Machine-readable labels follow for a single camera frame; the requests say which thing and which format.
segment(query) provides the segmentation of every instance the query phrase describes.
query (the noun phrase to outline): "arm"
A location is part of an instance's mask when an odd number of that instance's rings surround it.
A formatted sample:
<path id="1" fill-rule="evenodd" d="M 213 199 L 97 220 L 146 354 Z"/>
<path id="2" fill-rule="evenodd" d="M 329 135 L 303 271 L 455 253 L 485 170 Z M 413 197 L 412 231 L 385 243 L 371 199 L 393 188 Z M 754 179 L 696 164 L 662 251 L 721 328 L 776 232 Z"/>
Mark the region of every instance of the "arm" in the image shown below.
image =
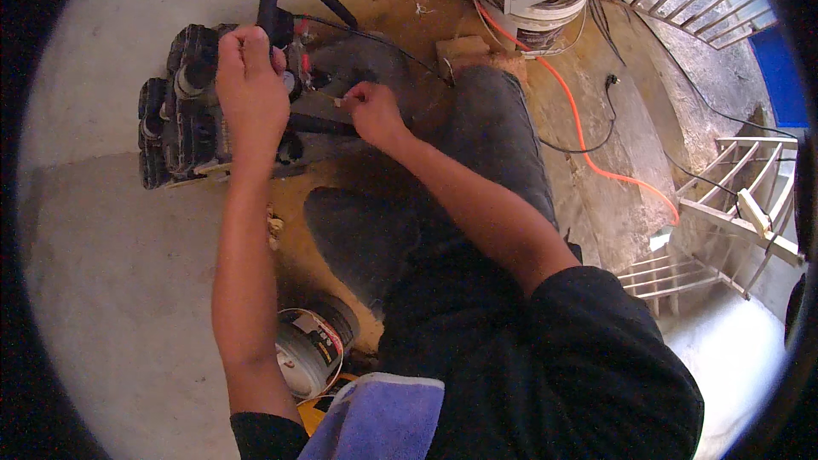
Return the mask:
<path id="1" fill-rule="evenodd" d="M 415 138 L 389 88 L 363 82 L 349 91 L 344 106 L 358 134 L 411 171 L 466 237 L 511 272 L 526 296 L 547 277 L 579 264 L 526 200 Z"/>
<path id="2" fill-rule="evenodd" d="M 290 116 L 273 66 L 283 69 L 283 54 L 271 62 L 260 27 L 240 27 L 219 42 L 216 91 L 230 127 L 233 163 L 213 282 L 213 334 L 230 413 L 261 412 L 301 423 L 276 357 L 277 291 L 267 246 L 268 181 Z"/>

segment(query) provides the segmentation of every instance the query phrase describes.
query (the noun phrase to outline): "left hand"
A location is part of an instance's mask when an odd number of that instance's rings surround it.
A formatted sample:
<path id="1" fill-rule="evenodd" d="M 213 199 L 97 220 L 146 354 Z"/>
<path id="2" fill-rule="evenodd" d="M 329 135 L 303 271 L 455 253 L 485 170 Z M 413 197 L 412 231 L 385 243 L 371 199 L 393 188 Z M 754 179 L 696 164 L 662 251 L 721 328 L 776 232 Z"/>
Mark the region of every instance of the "left hand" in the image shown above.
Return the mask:
<path id="1" fill-rule="evenodd" d="M 240 26 L 219 42 L 216 94 L 230 128 L 232 179 L 268 179 L 290 118 L 281 78 L 284 53 L 260 26 Z"/>

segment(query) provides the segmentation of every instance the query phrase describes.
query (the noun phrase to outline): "blue towel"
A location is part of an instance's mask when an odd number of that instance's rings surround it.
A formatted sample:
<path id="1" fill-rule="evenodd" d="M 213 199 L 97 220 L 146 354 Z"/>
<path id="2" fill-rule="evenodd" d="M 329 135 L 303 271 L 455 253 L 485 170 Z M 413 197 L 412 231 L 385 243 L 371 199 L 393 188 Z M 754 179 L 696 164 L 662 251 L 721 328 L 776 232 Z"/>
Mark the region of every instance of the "blue towel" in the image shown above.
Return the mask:
<path id="1" fill-rule="evenodd" d="M 439 380 L 369 373 L 335 395 L 299 460 L 425 458 L 443 403 Z"/>

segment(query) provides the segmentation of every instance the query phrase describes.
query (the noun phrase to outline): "orange cable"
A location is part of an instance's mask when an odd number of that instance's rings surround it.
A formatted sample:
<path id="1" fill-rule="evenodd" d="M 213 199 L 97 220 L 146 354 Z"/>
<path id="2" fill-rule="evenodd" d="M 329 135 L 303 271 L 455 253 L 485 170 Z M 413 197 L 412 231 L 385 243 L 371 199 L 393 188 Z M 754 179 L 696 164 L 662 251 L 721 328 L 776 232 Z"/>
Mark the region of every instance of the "orange cable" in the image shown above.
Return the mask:
<path id="1" fill-rule="evenodd" d="M 506 29 L 504 29 L 499 24 L 497 24 L 497 22 L 494 21 L 494 18 L 492 18 L 491 15 L 488 14 L 488 12 L 483 7 L 483 5 L 480 4 L 479 0 L 474 0 L 474 1 L 475 1 L 475 4 L 477 5 L 478 12 L 500 34 L 502 34 L 503 36 L 506 36 L 506 38 L 513 41 L 521 49 L 523 49 L 523 50 L 525 50 L 527 52 L 532 51 L 528 46 L 526 46 L 525 44 L 520 42 L 515 36 L 511 36 L 506 31 Z M 543 66 L 546 67 L 546 69 L 551 73 L 551 75 L 553 75 L 555 78 L 557 78 L 557 81 L 559 82 L 559 85 L 562 86 L 563 91 L 565 92 L 565 95 L 567 96 L 567 100 L 571 104 L 571 112 L 573 112 L 573 121 L 574 121 L 574 124 L 577 127 L 577 136 L 579 138 L 579 148 L 583 149 L 583 150 L 587 149 L 585 147 L 585 138 L 582 136 L 582 124 L 579 121 L 579 111 L 577 110 L 577 104 L 573 101 L 573 95 L 571 95 L 571 90 L 567 87 L 567 84 L 565 84 L 565 80 L 563 80 L 563 78 L 560 77 L 559 73 L 557 72 L 556 69 L 554 69 L 553 66 L 548 64 L 545 61 L 545 59 L 543 59 L 542 57 L 537 56 L 535 58 L 537 59 L 537 61 L 539 61 L 540 64 L 542 64 Z M 596 172 L 597 174 L 605 176 L 605 177 L 610 178 L 610 179 L 619 179 L 620 181 L 627 181 L 629 183 L 639 185 L 639 187 L 644 187 L 645 189 L 648 189 L 650 192 L 652 192 L 652 193 L 656 194 L 657 196 L 659 196 L 665 202 L 665 204 L 667 204 L 670 207 L 671 211 L 673 212 L 674 220 L 671 222 L 671 224 L 673 224 L 673 225 L 678 225 L 679 224 L 679 210 L 676 209 L 676 206 L 673 205 L 673 203 L 671 202 L 670 199 L 667 198 L 667 196 L 665 196 L 658 189 L 653 187 L 653 185 L 645 183 L 644 181 L 639 181 L 639 179 L 636 179 L 636 178 L 630 178 L 629 176 L 618 175 L 618 174 L 615 174 L 613 172 L 608 172 L 607 170 L 602 170 L 602 169 L 598 168 L 596 166 L 596 164 L 594 164 L 594 162 L 588 156 L 588 153 L 583 153 L 582 156 L 585 158 L 585 162 L 588 163 L 588 166 L 594 172 Z"/>

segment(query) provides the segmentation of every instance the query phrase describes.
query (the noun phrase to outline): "leg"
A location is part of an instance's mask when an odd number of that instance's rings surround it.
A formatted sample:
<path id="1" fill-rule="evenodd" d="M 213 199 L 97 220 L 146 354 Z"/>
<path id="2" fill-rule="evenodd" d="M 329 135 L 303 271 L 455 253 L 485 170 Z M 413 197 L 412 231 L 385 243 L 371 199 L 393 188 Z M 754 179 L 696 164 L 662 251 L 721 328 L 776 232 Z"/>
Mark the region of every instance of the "leg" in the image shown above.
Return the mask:
<path id="1" fill-rule="evenodd" d="M 333 275 L 382 318 L 383 298 L 404 275 L 406 255 L 419 241 L 414 209 L 319 187 L 307 196 L 304 215 Z"/>
<path id="2" fill-rule="evenodd" d="M 434 144 L 528 201 L 559 229 L 540 143 L 515 77 L 489 66 L 465 67 L 457 77 L 455 113 Z"/>

